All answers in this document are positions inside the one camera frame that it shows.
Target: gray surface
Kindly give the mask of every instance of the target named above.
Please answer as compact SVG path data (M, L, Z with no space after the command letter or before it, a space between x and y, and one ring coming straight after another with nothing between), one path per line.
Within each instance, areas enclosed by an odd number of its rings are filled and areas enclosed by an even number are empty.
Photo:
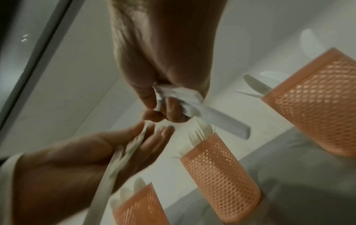
M0 128L71 0L19 0L0 49Z
M355 224L355 159L331 155L291 129L240 163L264 199L239 224ZM171 225L223 224L197 189L165 211Z

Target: skin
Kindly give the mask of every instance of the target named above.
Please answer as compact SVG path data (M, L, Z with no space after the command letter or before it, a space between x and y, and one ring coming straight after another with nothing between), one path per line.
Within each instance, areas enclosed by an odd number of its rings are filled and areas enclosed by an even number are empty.
M226 0L107 0L114 55L120 74L147 110L143 119L185 122L177 100L168 98L153 109L153 84L170 83L199 91L204 97L216 29ZM23 155L15 169L15 225L52 225L87 208L119 145L126 145L144 127L105 132L53 145ZM117 177L115 190L152 164L164 150L174 128L156 133L151 125L144 143Z
M98 133L23 155L14 175L14 224L56 224L87 208L114 151L138 136L143 127L140 122L125 130ZM173 133L171 126L155 132L155 125L149 125L143 144L119 173L114 191L155 162Z

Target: orange mesh cup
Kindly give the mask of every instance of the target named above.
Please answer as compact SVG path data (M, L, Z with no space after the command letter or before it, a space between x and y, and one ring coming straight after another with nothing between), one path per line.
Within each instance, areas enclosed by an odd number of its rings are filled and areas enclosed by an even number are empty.
M152 183L113 211L117 225L169 225Z
M319 56L263 99L325 150L356 156L356 61Z
M216 133L180 160L223 222L239 222L257 207L260 189Z

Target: white sleeve cuff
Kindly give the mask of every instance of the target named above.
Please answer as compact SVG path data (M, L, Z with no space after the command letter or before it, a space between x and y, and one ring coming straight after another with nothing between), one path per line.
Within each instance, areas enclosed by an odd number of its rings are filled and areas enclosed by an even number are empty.
M12 185L17 160L21 155L11 156L0 167L0 224L12 225Z

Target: perforated basket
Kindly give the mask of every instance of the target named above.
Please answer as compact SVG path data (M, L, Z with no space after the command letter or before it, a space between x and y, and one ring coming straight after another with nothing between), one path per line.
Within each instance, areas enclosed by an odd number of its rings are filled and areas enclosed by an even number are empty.
M260 189L216 133L180 160L223 222L239 222L257 207Z
M325 150L356 156L356 61L330 49L263 99Z
M169 225L152 183L113 210L117 225Z

